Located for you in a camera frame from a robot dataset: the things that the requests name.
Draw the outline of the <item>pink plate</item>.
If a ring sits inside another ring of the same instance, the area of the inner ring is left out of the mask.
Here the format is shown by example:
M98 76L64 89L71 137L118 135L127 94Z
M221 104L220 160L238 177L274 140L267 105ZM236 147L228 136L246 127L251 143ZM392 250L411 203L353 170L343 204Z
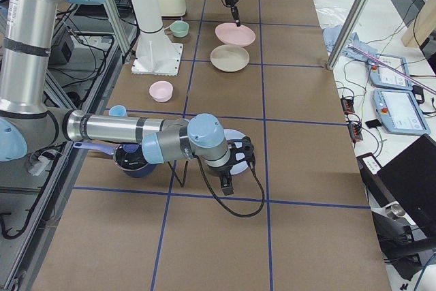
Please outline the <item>pink plate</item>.
M245 25L225 22L216 26L215 35L224 44L246 47L251 45L256 38L252 29Z

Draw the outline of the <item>green bowl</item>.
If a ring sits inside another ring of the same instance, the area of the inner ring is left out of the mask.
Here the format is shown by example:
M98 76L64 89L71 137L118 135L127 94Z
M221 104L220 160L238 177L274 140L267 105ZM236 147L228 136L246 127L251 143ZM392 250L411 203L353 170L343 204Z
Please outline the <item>green bowl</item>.
M189 33L189 23L183 20L174 21L170 25L170 31L174 37L186 37Z

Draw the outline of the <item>cream plate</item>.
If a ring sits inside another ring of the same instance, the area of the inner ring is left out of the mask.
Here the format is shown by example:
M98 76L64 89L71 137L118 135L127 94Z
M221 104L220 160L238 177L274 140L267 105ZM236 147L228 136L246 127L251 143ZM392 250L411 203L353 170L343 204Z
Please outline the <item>cream plate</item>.
M212 50L211 63L223 72L237 72L249 63L249 53L240 46L221 45Z

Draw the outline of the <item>far teach pendant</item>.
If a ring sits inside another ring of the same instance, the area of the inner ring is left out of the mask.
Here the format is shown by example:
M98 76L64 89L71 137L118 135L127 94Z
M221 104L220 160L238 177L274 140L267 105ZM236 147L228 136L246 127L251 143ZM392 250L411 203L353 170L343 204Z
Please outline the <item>far teach pendant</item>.
M409 76L405 57L377 54L377 58L386 65L400 71L402 74ZM410 81L370 59L367 61L367 69L369 71L371 84L374 87L406 91L412 90Z

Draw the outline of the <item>light blue plate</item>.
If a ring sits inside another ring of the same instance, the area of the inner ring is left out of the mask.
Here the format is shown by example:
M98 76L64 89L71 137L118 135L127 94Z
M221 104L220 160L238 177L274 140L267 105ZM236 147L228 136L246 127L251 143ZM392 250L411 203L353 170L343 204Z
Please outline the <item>light blue plate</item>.
M227 141L233 140L236 147L239 149L242 147L241 140L245 137L245 135L235 129L224 129L225 139ZM245 156L242 153L236 154L237 160L242 160L241 163L234 165L230 171L231 175L240 174L248 169L248 165L245 161Z

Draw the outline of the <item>pink bowl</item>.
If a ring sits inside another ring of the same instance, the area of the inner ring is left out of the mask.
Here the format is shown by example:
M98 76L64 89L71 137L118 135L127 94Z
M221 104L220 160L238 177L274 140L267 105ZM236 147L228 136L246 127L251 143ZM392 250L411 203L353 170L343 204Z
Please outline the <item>pink bowl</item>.
M174 87L170 82L160 80L149 87L149 95L156 102L167 102L172 98L173 90Z

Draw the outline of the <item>light blue cup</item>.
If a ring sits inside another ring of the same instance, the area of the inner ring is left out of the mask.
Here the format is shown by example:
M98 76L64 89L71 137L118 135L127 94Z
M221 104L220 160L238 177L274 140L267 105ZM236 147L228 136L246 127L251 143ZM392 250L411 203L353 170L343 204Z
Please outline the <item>light blue cup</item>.
M112 117L126 117L127 109L123 105L115 105L109 109L108 115Z

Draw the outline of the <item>aluminium frame post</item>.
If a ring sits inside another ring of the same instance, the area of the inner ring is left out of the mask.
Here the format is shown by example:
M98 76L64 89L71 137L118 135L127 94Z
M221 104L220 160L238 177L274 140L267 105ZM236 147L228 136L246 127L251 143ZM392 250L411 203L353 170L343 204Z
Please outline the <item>aluminium frame post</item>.
M354 27L356 26L358 19L360 18L360 15L363 12L363 9L365 8L367 2L368 0L354 0L349 14L345 19L345 23L336 40L334 48L332 49L332 52L330 53L330 56L326 62L326 68L328 70L334 69L343 49L348 45L347 41L351 36Z

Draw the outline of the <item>dark blue pot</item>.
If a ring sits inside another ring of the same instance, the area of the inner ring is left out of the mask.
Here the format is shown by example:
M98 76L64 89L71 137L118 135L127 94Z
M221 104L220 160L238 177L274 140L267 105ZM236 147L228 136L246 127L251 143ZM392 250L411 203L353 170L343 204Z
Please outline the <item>dark blue pot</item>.
M105 153L113 158L115 165L126 175L143 178L155 169L155 164L148 163L139 144L123 143L116 146L90 142L74 142L76 149L86 149Z

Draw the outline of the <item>glass pot lid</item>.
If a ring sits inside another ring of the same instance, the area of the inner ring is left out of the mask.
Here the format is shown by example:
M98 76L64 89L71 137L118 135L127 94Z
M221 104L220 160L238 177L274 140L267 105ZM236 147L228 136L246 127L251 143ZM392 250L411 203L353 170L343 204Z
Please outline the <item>glass pot lid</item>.
M126 171L139 170L148 164L139 144L120 144L115 148L113 158L116 165Z

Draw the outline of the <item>near teach pendant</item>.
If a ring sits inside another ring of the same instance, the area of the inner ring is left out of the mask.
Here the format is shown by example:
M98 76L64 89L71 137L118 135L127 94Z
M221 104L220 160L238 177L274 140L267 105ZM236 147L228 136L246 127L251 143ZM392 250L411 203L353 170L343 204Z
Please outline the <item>near teach pendant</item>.
M388 133L410 136L431 134L411 91L375 89L373 103L379 120Z

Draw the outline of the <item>teach pendant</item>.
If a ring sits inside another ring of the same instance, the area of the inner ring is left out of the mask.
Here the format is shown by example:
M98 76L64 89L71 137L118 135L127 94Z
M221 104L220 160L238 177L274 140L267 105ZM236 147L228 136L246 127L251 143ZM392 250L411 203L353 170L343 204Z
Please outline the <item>teach pendant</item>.
M431 134L411 91L375 89L373 103L379 120L388 133L410 136Z
M409 76L405 57L377 54L377 58L386 65L400 71L402 74ZM406 91L412 90L410 81L370 59L367 61L367 69L369 71L371 84L374 87Z

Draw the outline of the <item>cream toaster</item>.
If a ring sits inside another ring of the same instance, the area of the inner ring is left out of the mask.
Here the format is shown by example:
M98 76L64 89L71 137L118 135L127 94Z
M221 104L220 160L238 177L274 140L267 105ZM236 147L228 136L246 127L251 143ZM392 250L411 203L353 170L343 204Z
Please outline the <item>cream toaster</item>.
M185 0L158 0L159 10L163 17L179 17L186 15Z

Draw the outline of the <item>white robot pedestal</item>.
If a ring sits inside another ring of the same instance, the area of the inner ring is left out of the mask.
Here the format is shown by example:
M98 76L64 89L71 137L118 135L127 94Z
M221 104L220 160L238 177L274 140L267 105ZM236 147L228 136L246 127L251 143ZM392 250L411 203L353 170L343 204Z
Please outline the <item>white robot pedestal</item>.
M134 74L175 76L181 63L183 45L173 43L164 32L158 0L131 0L140 30Z

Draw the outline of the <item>black laptop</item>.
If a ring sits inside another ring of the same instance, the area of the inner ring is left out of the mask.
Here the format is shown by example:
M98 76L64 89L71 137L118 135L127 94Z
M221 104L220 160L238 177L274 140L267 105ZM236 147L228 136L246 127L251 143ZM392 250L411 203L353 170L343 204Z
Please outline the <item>black laptop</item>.
M377 175L425 235L435 236L435 141L420 136Z

